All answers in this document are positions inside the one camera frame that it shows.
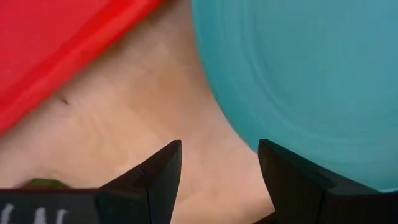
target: teal plastic lid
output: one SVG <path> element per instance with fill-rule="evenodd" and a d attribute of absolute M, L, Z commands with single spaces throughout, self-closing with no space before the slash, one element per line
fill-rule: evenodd
<path fill-rule="evenodd" d="M 398 189 L 398 1 L 193 0 L 208 81 L 238 134 Z"/>

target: red plastic container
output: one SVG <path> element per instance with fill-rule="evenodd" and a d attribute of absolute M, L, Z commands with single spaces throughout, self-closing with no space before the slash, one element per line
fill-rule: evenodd
<path fill-rule="evenodd" d="M 161 1 L 0 1 L 0 134 Z"/>

